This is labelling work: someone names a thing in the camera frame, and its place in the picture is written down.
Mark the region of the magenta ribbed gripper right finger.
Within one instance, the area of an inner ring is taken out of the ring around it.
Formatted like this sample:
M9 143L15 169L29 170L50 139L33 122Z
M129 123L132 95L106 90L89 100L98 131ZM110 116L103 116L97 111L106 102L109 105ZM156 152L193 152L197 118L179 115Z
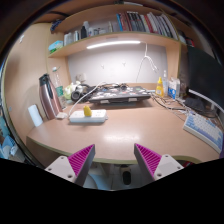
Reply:
M134 144L134 155L144 181L156 181L183 169L169 154L160 155L137 143Z

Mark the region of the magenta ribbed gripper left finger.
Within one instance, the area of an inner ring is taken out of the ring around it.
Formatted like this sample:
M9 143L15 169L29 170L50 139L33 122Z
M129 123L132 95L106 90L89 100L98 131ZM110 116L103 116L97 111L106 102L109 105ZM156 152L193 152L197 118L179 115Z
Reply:
M59 156L46 168L46 171L83 186L94 156L95 145L92 144L68 157Z

